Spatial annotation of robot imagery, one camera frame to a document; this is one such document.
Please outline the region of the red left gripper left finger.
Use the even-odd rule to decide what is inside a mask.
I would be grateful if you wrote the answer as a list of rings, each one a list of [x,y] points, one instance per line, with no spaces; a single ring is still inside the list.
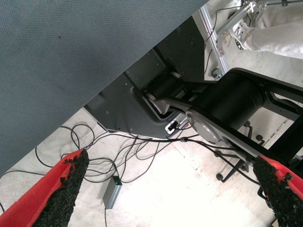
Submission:
[[[85,149],[61,159],[0,216],[2,227],[66,227],[87,171]]]

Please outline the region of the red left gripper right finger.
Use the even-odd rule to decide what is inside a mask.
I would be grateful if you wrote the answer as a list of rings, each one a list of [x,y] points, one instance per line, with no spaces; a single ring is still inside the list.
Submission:
[[[303,225],[303,179],[276,160],[255,159],[253,172],[280,227]]]

